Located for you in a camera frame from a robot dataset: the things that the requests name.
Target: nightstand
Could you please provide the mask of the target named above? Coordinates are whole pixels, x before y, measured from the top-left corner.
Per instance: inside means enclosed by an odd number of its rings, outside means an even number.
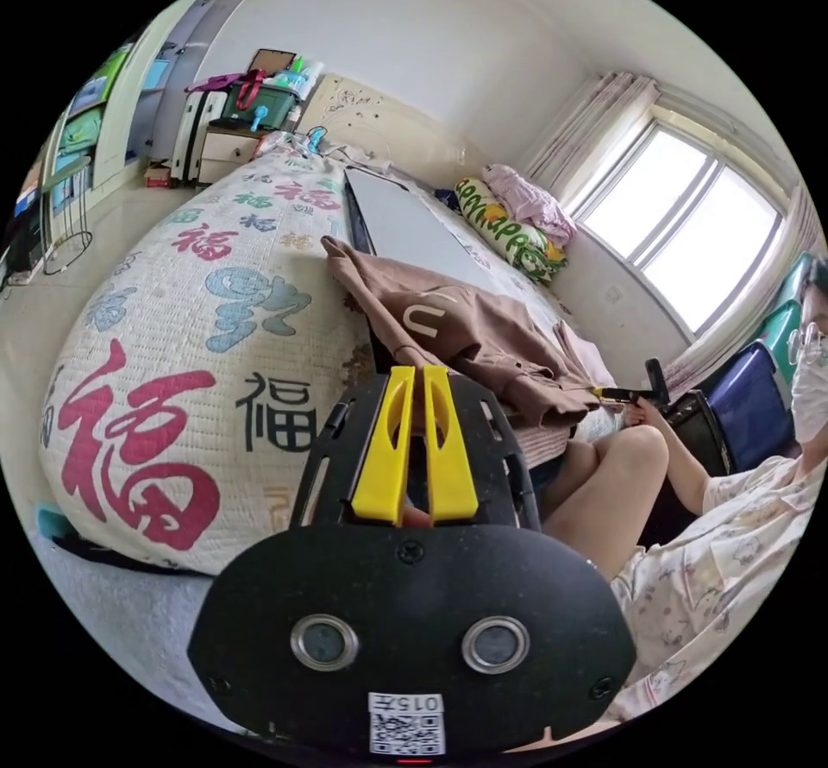
[[[204,138],[204,149],[198,167],[198,184],[215,184],[230,175],[237,167],[247,164],[259,139],[266,131],[249,129],[225,129],[211,124]]]

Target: green box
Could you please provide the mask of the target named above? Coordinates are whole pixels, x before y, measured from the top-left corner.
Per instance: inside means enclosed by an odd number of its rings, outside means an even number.
[[[266,106],[267,114],[259,122],[259,128],[278,129],[287,118],[287,113],[296,105],[296,96],[292,92],[285,92],[273,86],[260,85],[259,91],[251,104],[245,110],[240,110],[236,106],[236,102],[243,86],[243,83],[235,83],[230,87],[230,94],[227,103],[224,105],[222,117],[231,118],[235,116],[242,121],[253,123],[256,118],[256,109],[260,106]],[[248,94],[245,93],[242,101],[246,103],[247,100]]]

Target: face mask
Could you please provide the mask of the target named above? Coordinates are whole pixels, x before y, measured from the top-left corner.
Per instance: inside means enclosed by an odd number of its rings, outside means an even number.
[[[791,413],[797,442],[810,443],[828,424],[828,351],[825,340],[802,350],[791,384]]]

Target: label sticker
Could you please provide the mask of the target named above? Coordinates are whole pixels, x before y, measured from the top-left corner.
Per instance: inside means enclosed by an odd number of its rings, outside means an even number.
[[[371,753],[440,756],[446,752],[442,696],[438,693],[369,693]]]

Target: yellow plastic part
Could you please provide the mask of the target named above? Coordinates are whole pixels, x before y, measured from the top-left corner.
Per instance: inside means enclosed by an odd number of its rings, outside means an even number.
[[[414,368],[391,369],[351,507],[357,518],[400,526],[408,484]],[[392,440],[398,431],[396,444]]]
[[[471,519],[478,509],[477,493],[451,396],[448,370],[438,365],[425,366],[423,384],[431,523]],[[442,445],[437,437],[438,426]]]

